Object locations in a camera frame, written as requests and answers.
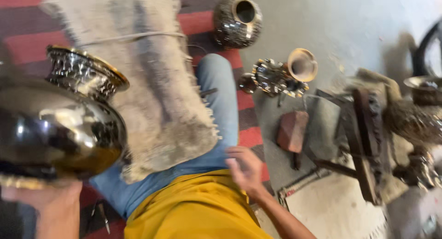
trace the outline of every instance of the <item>brass rim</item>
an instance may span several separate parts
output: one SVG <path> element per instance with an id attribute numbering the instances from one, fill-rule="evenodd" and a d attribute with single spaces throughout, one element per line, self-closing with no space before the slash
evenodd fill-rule
<path id="1" fill-rule="evenodd" d="M 75 53 L 77 55 L 84 56 L 86 58 L 90 58 L 94 61 L 95 64 L 97 64 L 100 67 L 107 68 L 108 70 L 112 71 L 116 77 L 119 78 L 119 80 L 122 82 L 122 85 L 120 86 L 121 90 L 126 90 L 130 87 L 129 80 L 123 75 L 123 73 L 119 72 L 117 68 L 113 67 L 111 64 L 109 64 L 106 60 L 91 55 L 86 51 L 75 49 L 73 47 L 64 47 L 59 45 L 48 45 L 46 48 L 47 53 L 49 53 L 52 49 L 61 49 L 61 50 L 67 50 L 69 52 Z"/>
<path id="2" fill-rule="evenodd" d="M 238 17 L 238 14 L 236 13 L 237 5 L 240 2 L 242 2 L 242 1 L 246 1 L 246 2 L 250 3 L 251 6 L 253 7 L 254 12 L 255 12 L 255 15 L 253 16 L 253 19 L 250 22 L 247 22 L 247 23 L 241 21 L 240 17 Z M 256 13 L 256 6 L 255 6 L 255 4 L 251 0 L 235 0 L 235 2 L 232 5 L 232 14 L 233 14 L 233 17 L 235 18 L 235 20 L 241 22 L 242 24 L 251 24 L 251 23 L 254 23 L 256 21 L 256 19 L 257 19 L 257 17 L 256 17 L 256 15 L 257 15 L 257 13 Z"/>
<path id="3" fill-rule="evenodd" d="M 306 78 L 299 78 L 299 76 L 296 76 L 296 75 L 293 73 L 291 67 L 287 67 L 287 68 L 288 68 L 288 71 L 289 71 L 290 75 L 291 75 L 294 79 L 296 79 L 296 80 L 298 80 L 298 81 L 301 81 L 301 82 L 310 82 L 310 81 L 312 81 L 313 79 L 315 79 L 315 78 L 316 78 L 316 75 L 318 74 L 318 63 L 317 63 L 317 61 L 316 61 L 316 59 L 315 59 L 315 55 L 313 55 L 309 50 L 307 50 L 307 49 L 303 49 L 303 48 L 296 48 L 295 50 L 293 50 L 293 51 L 290 53 L 289 58 L 287 59 L 287 63 L 289 63 L 290 61 L 292 61 L 292 59 L 293 59 L 293 57 L 294 57 L 294 55 L 295 55 L 296 53 L 300 53 L 300 52 L 301 52 L 301 53 L 304 53 L 304 54 L 306 54 L 306 55 L 308 55 L 308 56 L 311 58 L 311 60 L 315 62 L 315 64 L 313 65 L 313 70 L 312 70 L 312 72 L 308 75 L 308 77 L 306 77 Z"/>

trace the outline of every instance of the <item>metal trumpet-shaped object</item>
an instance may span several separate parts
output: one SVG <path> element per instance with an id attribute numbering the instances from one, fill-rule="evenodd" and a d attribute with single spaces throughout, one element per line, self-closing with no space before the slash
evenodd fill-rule
<path id="1" fill-rule="evenodd" d="M 0 81 L 0 185 L 40 189 L 103 172 L 126 147 L 111 106 L 127 79 L 84 51 L 49 46 L 45 80 Z"/>
<path id="2" fill-rule="evenodd" d="M 276 63 L 273 59 L 260 59 L 252 73 L 244 73 L 239 81 L 241 90 L 248 94 L 261 89 L 270 97 L 279 96 L 281 106 L 286 95 L 301 97 L 317 74 L 317 63 L 313 54 L 298 48 L 294 50 L 287 63 Z"/>

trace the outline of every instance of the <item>shiny metal pot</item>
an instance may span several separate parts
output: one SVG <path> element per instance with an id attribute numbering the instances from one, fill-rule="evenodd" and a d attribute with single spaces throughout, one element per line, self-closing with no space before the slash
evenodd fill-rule
<path id="1" fill-rule="evenodd" d="M 258 39 L 262 14 L 252 0 L 221 0 L 213 11 L 214 35 L 225 49 L 244 48 Z"/>
<path id="2" fill-rule="evenodd" d="M 124 153 L 124 121 L 106 101 L 128 81 L 83 51 L 49 46 L 48 56 L 47 81 L 0 81 L 1 185 L 39 189 L 87 179 Z"/>

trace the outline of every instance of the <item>red striped mat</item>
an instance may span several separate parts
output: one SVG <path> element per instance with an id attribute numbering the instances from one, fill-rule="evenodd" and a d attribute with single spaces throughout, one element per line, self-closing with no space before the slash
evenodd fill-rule
<path id="1" fill-rule="evenodd" d="M 6 56 L 0 51 L 0 57 L 6 57 L 0 58 L 0 61 L 4 61 L 4 65 L 13 63 L 18 71 L 24 74 L 45 77 L 50 70 L 50 63 L 45 54 L 46 46 L 48 44 L 69 45 L 70 42 L 65 38 L 62 26 L 37 7 L 39 2 L 40 0 L 0 0 L 0 49 L 6 47 L 8 51 Z M 217 2 L 218 0 L 181 0 L 182 8 L 178 20 L 184 33 L 188 35 L 189 44 L 202 46 L 209 53 L 217 53 L 227 58 L 233 67 L 235 79 L 238 79 L 244 72 L 238 50 L 221 50 L 213 43 L 212 16 Z M 193 47 L 189 48 L 189 53 L 194 57 L 194 64 L 203 56 L 200 49 Z M 239 145 L 250 147 L 258 157 L 265 161 L 261 130 L 251 95 L 238 90 L 237 98 Z M 263 165 L 262 181 L 271 191 L 266 164 Z M 99 195 L 87 186 L 81 192 L 81 237 L 87 239 L 123 238 L 122 231 L 125 223 L 108 204 L 104 207 L 110 223 L 111 235 L 107 235 L 100 218 L 92 221 L 86 231 L 87 221 L 97 197 Z"/>

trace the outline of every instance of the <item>hammered metal bowl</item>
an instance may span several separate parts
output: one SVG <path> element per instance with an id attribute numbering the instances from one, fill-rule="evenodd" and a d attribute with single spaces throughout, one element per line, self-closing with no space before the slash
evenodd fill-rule
<path id="1" fill-rule="evenodd" d="M 86 52 L 50 46 L 47 81 L 0 81 L 0 184 L 31 189 L 85 180 L 121 157 L 126 129 L 109 100 L 128 81 Z"/>

